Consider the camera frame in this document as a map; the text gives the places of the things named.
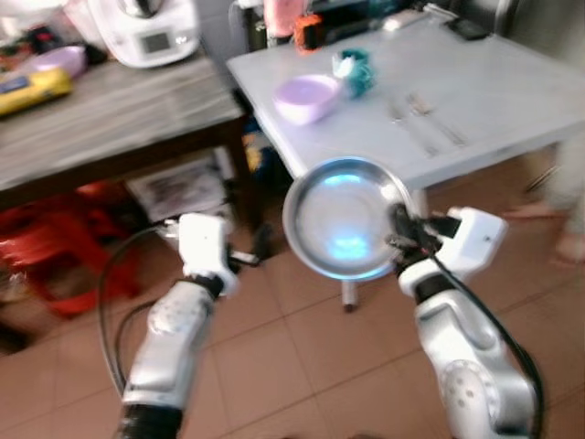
pink object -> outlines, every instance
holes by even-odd
[[[79,46],[56,48],[28,59],[19,70],[31,73],[33,71],[51,70],[57,67],[64,69],[71,78],[77,78],[87,67],[85,48]]]
[[[305,0],[264,0],[264,20],[270,37],[288,37],[303,14]]]
[[[337,103],[341,86],[325,75],[298,76],[274,93],[274,105],[290,122],[306,125],[322,119]]]

white table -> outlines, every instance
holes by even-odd
[[[326,159],[360,155],[386,166],[409,189],[424,189],[585,127],[585,77],[500,37],[464,42],[441,22],[431,17],[396,33],[367,33],[307,56],[292,46],[271,48],[228,65],[293,177]],[[370,52],[375,88],[359,100],[343,101],[313,125],[284,120],[272,103],[274,90],[297,75],[331,73],[331,57],[344,48]],[[464,135],[464,147],[453,145],[424,118],[409,116],[416,136],[391,121],[390,101],[407,112],[406,96],[412,92]],[[441,152],[429,156],[420,137]]]

person's foot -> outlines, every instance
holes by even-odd
[[[515,206],[504,212],[502,216],[507,220],[542,220],[564,217],[563,210],[555,210],[544,201]]]
[[[552,262],[568,267],[585,263],[585,235],[564,232],[557,241]]]

metal fork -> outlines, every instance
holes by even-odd
[[[433,125],[441,130],[454,145],[464,146],[465,139],[462,135],[455,132],[452,128],[445,125],[433,115],[433,109],[426,103],[418,94],[411,93],[407,97],[407,102],[410,105],[412,112],[418,116],[426,117]]]
[[[393,123],[404,123],[407,121],[406,115],[404,112],[397,107],[392,101],[390,101],[389,105],[390,109],[390,117],[392,118]],[[422,148],[429,154],[431,157],[435,157],[440,151],[431,145],[427,139],[422,138],[420,135],[415,134],[414,130],[410,129],[408,126],[404,125],[404,129],[409,133],[409,135],[417,142]]]

silver bowl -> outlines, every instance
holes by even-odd
[[[336,158],[309,171],[284,201],[282,222],[293,251],[334,279],[388,273],[394,254],[385,243],[388,209],[404,202],[397,183],[382,166],[359,157]]]

